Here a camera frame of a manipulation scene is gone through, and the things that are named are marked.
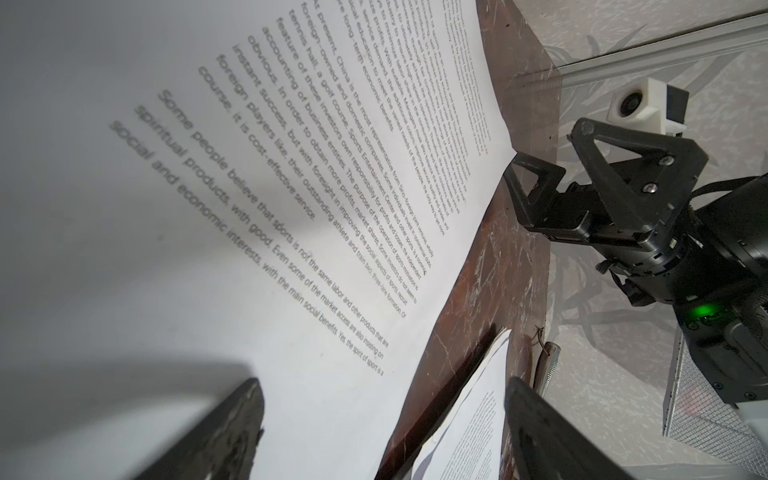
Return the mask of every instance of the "screw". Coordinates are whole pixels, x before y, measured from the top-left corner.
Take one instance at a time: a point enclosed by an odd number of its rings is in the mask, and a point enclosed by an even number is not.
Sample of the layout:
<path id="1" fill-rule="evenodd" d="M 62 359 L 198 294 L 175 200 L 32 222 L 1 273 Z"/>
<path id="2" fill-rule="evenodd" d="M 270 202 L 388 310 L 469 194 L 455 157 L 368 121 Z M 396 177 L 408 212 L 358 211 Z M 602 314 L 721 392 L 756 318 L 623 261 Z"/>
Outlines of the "screw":
<path id="1" fill-rule="evenodd" d="M 659 186 L 656 185 L 654 182 L 650 182 L 648 184 L 643 185 L 644 194 L 655 194 L 658 190 L 659 190 Z"/>

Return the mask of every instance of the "table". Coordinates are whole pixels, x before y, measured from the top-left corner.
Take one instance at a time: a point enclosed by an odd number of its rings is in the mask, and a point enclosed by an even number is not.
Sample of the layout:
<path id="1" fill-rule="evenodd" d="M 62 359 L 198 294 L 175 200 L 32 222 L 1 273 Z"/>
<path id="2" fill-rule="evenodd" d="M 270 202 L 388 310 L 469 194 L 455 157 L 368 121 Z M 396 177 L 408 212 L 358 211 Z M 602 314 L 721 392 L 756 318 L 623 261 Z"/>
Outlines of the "table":
<path id="1" fill-rule="evenodd" d="M 554 163 L 560 74 L 512 2 L 477 0 L 477 11 L 512 145 Z M 530 179 L 522 183 L 532 187 Z M 530 379 L 534 354 L 538 358 L 536 326 L 546 317 L 548 271 L 549 241 L 517 223 L 500 182 L 429 338 L 377 479 L 391 478 L 419 447 L 503 326 L 512 331 L 507 374 Z M 501 461 L 500 478 L 512 478 L 506 425 Z"/>

